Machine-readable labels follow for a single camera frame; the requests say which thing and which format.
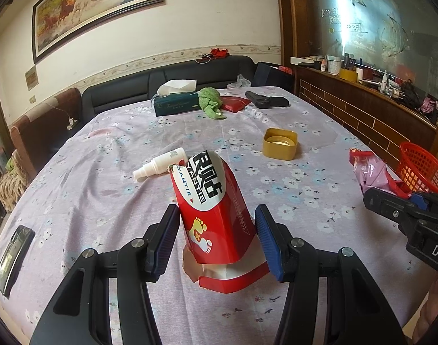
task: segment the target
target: orange basket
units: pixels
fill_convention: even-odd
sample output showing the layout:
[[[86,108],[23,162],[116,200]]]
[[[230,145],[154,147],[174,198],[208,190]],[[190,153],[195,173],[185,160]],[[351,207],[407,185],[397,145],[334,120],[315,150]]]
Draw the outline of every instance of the orange basket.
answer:
[[[412,191],[438,193],[438,160],[418,145],[401,144],[396,173]]]

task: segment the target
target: floral tablecloth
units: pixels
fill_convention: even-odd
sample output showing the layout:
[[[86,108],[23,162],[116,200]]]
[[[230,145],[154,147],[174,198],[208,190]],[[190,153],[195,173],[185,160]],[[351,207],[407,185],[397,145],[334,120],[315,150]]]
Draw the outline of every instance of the floral tablecloth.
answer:
[[[348,150],[367,147],[280,88],[224,89],[221,94],[244,96],[248,90],[284,96],[291,106],[259,110],[249,105],[236,114],[225,112],[227,119],[217,121],[202,111],[158,118],[146,101],[96,116],[66,142],[22,196],[0,237],[1,258],[18,225],[36,233],[10,298],[0,294],[4,310],[28,337],[81,251],[121,248],[176,202],[168,174],[135,183],[132,171],[178,147],[189,156],[210,149],[219,153],[233,170],[251,214],[264,203],[277,222],[315,248],[353,248],[400,323],[411,317],[433,273],[406,251],[406,238],[395,224],[364,208]],[[269,127],[298,134],[295,160],[262,155]],[[273,344],[288,285],[268,274],[234,294],[204,290],[182,270],[184,245],[179,229],[166,273],[148,285],[163,343]],[[115,284],[111,282],[110,314],[118,344]],[[320,310],[325,302],[321,281]],[[323,336],[323,329],[317,329],[315,343]]]

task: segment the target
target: wallpaper border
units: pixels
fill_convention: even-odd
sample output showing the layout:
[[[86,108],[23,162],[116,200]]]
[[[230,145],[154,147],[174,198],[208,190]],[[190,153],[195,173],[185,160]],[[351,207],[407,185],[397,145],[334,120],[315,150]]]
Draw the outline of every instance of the wallpaper border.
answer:
[[[163,65],[170,65],[172,63],[178,63],[183,61],[190,61],[195,58],[200,58],[202,54],[210,53],[213,48],[227,48],[230,54],[233,55],[274,55],[281,56],[281,47],[274,45],[215,45],[215,46],[205,46],[200,48],[191,48],[191,49],[183,49],[183,50],[175,50],[172,52],[161,53],[157,55],[150,55],[144,58],[140,58],[134,61],[130,61],[127,63],[123,63],[118,66],[114,66],[107,70],[103,70],[94,75],[91,75],[83,80],[75,82],[69,88],[77,88],[80,93],[91,87],[92,85],[96,85],[99,83],[103,83],[107,80],[112,80],[115,78],[119,78],[121,76],[133,74],[138,71],[147,70],[150,68],[157,68]]]

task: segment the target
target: metal screw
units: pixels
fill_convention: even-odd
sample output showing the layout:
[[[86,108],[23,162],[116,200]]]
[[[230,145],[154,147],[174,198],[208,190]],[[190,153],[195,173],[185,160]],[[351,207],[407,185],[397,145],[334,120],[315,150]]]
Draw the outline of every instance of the metal screw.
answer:
[[[296,237],[291,240],[291,245],[294,246],[294,248],[301,248],[302,246],[305,245],[305,241]]]
[[[354,255],[353,249],[350,249],[350,248],[343,248],[343,249],[341,250],[341,253],[342,253],[345,257],[353,257],[353,255]]]
[[[133,248],[140,248],[141,246],[143,246],[145,244],[145,241],[143,239],[134,239],[131,242],[131,246]]]
[[[84,258],[89,258],[89,257],[92,257],[94,255],[94,249],[87,249],[87,250],[84,250],[83,251],[83,253],[82,253],[82,256],[84,257]]]

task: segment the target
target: white tissue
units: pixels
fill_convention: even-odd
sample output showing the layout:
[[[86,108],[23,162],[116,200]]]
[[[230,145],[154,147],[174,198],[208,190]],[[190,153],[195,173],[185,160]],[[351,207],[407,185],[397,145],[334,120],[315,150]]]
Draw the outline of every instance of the white tissue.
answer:
[[[196,80],[174,79],[164,83],[157,94],[161,97],[168,96],[171,93],[195,92]]]

